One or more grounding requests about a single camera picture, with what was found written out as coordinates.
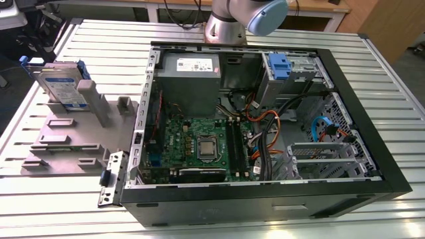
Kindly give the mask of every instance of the wooden desk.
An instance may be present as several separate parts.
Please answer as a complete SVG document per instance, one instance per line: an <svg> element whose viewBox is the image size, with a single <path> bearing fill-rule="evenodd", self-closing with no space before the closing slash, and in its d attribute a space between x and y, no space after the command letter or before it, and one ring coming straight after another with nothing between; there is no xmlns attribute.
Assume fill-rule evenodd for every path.
<svg viewBox="0 0 425 239"><path fill-rule="evenodd" d="M211 10L213 0L202 0L201 9L205 11ZM342 18L350 12L350 8L345 1L341 0L339 5L327 3L327 0L298 0L299 13L298 16L323 17L329 18L327 25L323 29L325 32L335 32ZM126 7L143 7L147 9L149 22L158 22L159 8L165 8L163 0L66 0L57 1L58 4L78 4L78 5L102 5L102 6L126 6ZM186 9L195 10L193 0L166 0L169 9ZM295 14L295 2L289 5L287 15Z"/></svg>
<svg viewBox="0 0 425 239"><path fill-rule="evenodd" d="M154 3L163 3L163 0L145 0L147 2ZM211 5L213 0L202 0L202 5ZM334 5L331 3L327 3L326 0L298 0L299 2L299 11L319 11L319 12L350 12L350 7L347 4L341 1L339 5ZM174 3L174 4L189 4L194 5L193 0L166 0L166 3ZM295 1L290 3L289 5L290 10L297 9Z"/></svg>

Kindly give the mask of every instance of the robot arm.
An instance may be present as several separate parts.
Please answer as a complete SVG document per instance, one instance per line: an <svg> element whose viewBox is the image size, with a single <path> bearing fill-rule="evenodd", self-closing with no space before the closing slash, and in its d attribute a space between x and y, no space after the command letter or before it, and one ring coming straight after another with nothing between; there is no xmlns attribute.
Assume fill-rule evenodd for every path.
<svg viewBox="0 0 425 239"><path fill-rule="evenodd" d="M286 0L213 0L205 27L210 43L243 44L245 28L257 36L270 34L287 15Z"/></svg>

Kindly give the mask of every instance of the aluminum extrusion table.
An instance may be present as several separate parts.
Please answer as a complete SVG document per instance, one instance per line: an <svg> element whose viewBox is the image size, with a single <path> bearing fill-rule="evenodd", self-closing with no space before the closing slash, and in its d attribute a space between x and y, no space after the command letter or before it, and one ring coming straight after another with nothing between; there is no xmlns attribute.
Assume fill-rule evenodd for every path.
<svg viewBox="0 0 425 239"><path fill-rule="evenodd" d="M354 34L278 30L247 33L249 44L330 49L413 192L330 219L143 228L123 208L97 209L98 176L20 176L49 113L34 84L0 138L0 237L89 235L134 238L425 237L425 111L369 40ZM106 99L138 100L150 41L202 42L202 30L173 24L83 20L56 48L57 60L81 58Z"/></svg>

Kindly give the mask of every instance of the connector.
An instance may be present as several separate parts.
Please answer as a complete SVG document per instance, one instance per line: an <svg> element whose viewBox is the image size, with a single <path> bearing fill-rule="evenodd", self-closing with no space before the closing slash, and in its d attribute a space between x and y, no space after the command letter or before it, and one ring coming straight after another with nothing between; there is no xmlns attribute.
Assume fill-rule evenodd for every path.
<svg viewBox="0 0 425 239"><path fill-rule="evenodd" d="M342 142L343 142L343 143L354 143L355 140L357 140L357 137L355 137L355 136L347 135L347 136L343 137Z"/></svg>
<svg viewBox="0 0 425 239"><path fill-rule="evenodd" d="M326 129L325 129L325 134L326 135L335 135L338 132L338 128L339 128L338 123L333 123L333 124L327 125Z"/></svg>

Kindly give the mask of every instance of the metal table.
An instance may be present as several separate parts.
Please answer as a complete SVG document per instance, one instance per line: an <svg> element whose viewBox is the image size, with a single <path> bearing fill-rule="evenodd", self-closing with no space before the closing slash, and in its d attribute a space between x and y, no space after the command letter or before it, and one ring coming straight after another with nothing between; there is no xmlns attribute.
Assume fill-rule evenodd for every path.
<svg viewBox="0 0 425 239"><path fill-rule="evenodd" d="M354 34L278 30L249 44L333 52L413 192L331 219L143 228L123 208L97 209L98 176L20 176L49 108L37 84L0 138L0 237L119 233L139 238L425 237L425 111L367 40ZM66 30L57 60L81 58L109 100L138 99L151 40L202 42L202 30L171 24L83 20Z"/></svg>

